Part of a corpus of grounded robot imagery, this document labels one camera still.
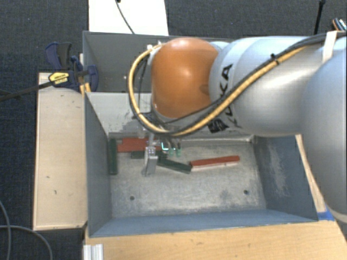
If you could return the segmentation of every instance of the white tape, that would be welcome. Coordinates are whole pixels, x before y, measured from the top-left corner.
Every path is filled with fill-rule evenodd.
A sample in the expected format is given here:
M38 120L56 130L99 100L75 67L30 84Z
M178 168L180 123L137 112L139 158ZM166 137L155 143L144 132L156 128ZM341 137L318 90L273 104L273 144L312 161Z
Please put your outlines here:
M326 38L323 46L323 63L332 57L334 45L336 42L337 31L329 31L326 33Z

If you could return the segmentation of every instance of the yellow cable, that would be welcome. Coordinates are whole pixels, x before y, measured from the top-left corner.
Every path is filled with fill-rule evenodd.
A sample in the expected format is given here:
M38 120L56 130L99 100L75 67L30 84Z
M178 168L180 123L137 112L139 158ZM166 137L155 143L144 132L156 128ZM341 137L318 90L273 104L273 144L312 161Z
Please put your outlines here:
M138 117L141 119L141 121L146 124L150 129L156 131L157 133L168 133L168 130L162 129L160 127L157 127L156 125L152 124L140 111L137 103L136 103L136 99L134 96L134 91L133 91L133 78L134 78L134 72L135 69L137 67L137 65L140 63L140 61L146 57L149 53L151 53L153 50L161 47L162 45L156 45L153 48L143 52L140 56L138 56L136 58L136 60L134 61L130 71L129 71L129 76L128 76L128 89L129 89L129 97L130 97L130 103L132 103L133 108L136 112L136 114L138 115ZM301 47L298 49L295 49L281 57L279 57L277 59L277 61L273 61L271 63L269 63L268 65L266 65L265 67L263 67L262 69L258 70L256 73L254 73L252 76L250 76L247 80L245 80L234 92L232 92L216 109L214 109L210 114L208 114L203 120L201 120L200 122L198 122L197 124L193 125L192 127L175 133L173 134L173 136L175 137L179 137L181 135L185 135L185 134L189 134L192 133L195 130L201 129L203 126L205 126L207 123L209 123L213 118L215 118L216 116L218 116L219 114L221 114L241 93L243 93L253 82L255 82L257 79L259 79L260 77L262 77L264 74L266 74L267 72L269 72L270 70L272 70L274 67L276 67L278 63L282 63L286 60L288 60L289 58L291 58L292 56L294 56L295 54L297 54L298 52L302 51L303 49L305 49L306 47Z

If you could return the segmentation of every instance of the black wire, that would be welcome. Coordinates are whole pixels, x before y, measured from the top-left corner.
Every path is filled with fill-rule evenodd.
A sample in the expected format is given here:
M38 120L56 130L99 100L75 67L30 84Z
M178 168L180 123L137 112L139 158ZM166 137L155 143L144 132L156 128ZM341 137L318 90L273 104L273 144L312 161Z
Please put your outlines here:
M11 257L11 246L12 246L12 235L11 235L11 229L18 229L18 230L22 230L22 231L26 231L29 233L32 233L34 235L36 235L39 239L41 239L44 244L46 245L48 251L49 251L49 259L53 260L53 252L52 249L49 245L49 243L47 242L47 240L39 233L37 233L36 231L26 228L26 227L22 227L22 226L17 226L17 225L11 225L10 224L10 219L9 216L6 212L6 209L4 207L4 205L2 204L1 200L0 200L0 208L4 214L5 220L6 220L6 225L0 225L0 229L7 229L8 231L8 250L7 250L7 260L10 259Z
M344 37L346 36L346 32L338 32L337 33L337 37L336 38L341 38L341 37ZM248 80L251 76L253 76L253 74L255 74L256 72L258 72L259 70L261 70L262 68L264 68L265 66L269 65L270 63L272 62L276 62L277 59L279 57L282 57L298 48L301 48L301 47L305 47L305 46L311 46L313 44L322 44L324 43L325 41L325 38L326 38L326 33L324 34L319 34L319 35L314 35L314 36L311 36L311 37L308 37L308 38L305 38L291 46L289 46L288 48L286 48L285 50L283 50L282 52L276 54L276 55L273 55L269 60L267 60L266 62L264 62L263 64L259 65L258 67L256 67L254 70L252 70L250 73L248 73L241 81L239 81L232 89L230 89L226 94L225 96L219 98L218 100L216 100L214 103L214 107L212 108L212 111L217 108L231 93L233 93L236 89L238 89L246 80ZM156 134L156 135L167 135L167 136L171 136L171 137L175 137L173 136L174 134L177 134L177 133L180 133L180 132L183 132L185 131L186 129L188 128L191 128L194 124L200 122L201 120L203 120L206 116L206 114L202 114L200 117L198 117L195 121L191 122L190 124L188 124L187 126L183 127L183 128L180 128L180 129L176 129L176 130L173 130L173 131L169 131L169 132L165 132L165 133L160 133L160 132L157 132L155 130L152 130L151 128L149 128L144 122L141 121L141 119L139 118L139 116L136 114L136 111L133 107L133 104L130 103L130 106L131 106L131 109L136 117L136 119L140 122L140 124L142 126L144 126L148 131ZM190 135L190 134L193 134L195 131L193 132L190 132L190 133L186 133L186 134L182 134L182 135L179 135L177 137L181 138L181 137L184 137L186 135Z
M123 12L122 12L122 10L121 10L119 4L118 4L118 1L117 1L117 0L114 0L114 1L115 1L115 4L116 4L116 6L117 6L117 8L118 8L118 10L119 10L119 13L120 13L121 17L123 18L123 20L124 20L124 22L125 22L125 24L128 26L128 28L129 28L129 30L131 31L131 33L132 33L132 34L135 34L135 32L134 32L134 31L132 30L132 28L130 27L128 21L126 20L125 16L123 15Z
M8 232L7 260L10 260L10 257L11 257L11 245L12 245L11 224L10 224L9 215L7 214L6 209L5 209L4 205L2 204L1 200L0 200L0 208L2 210L2 213L4 214L5 221L6 221L6 226L4 228L7 228L7 232Z
M18 230L22 230L25 232L28 232L30 234L35 235L37 238L39 238L41 241L44 242L44 244L46 245L48 252L49 252L49 259L53 260L53 252L52 252L52 248L50 247L49 243L47 242L47 240L39 233L37 233L36 231L26 228L26 227L22 227L22 226L17 226L17 225L11 225L10 226L11 229L18 229ZM6 229L7 225L0 225L0 229Z
M322 16L324 4L325 4L325 0L319 0L319 8L318 8L318 13L317 13L317 18L316 18L316 25L314 26L314 33L313 33L314 35L316 35L318 32L319 22L320 22L320 18Z
M147 63L148 63L148 59L149 59L149 55L146 56L146 58L144 58L144 60L142 61L142 63L144 63L144 67L142 69L142 73L141 73L141 76L140 76L140 82L139 82L139 96L138 96L138 106L140 108L140 103L141 103L141 88L142 88L142 81L143 81L143 77L145 75L145 72L146 72L146 68L147 68Z

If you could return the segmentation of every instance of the blue clamp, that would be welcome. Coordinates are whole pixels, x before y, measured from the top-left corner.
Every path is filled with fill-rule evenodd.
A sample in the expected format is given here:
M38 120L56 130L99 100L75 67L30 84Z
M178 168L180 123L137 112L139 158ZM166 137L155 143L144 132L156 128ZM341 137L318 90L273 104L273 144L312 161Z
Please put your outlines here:
M53 42L47 45L44 50L47 62L53 67L55 71L64 71L65 76L63 79L59 79L59 82L54 81L50 78L52 85L56 88L69 88L75 90L76 92L80 91L81 83L78 80L78 77L86 76L86 82L89 82L91 85L91 91L96 92L99 84L99 74L97 67L93 64L87 67L87 70L83 70L83 65L76 56L69 57L69 52L71 49L71 43L57 43ZM70 69L69 62L73 64L73 70Z

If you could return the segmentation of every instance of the bin floor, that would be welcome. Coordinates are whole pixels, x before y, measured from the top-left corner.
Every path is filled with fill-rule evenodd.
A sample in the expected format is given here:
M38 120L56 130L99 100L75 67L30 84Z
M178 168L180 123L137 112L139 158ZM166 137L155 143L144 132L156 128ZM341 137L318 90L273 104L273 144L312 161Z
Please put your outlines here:
M230 155L238 155L240 161L190 174L157 166L155 174L144 177L143 159L119 153L118 174L111 176L113 218L265 209L250 143L183 147L181 157L169 159L188 164Z

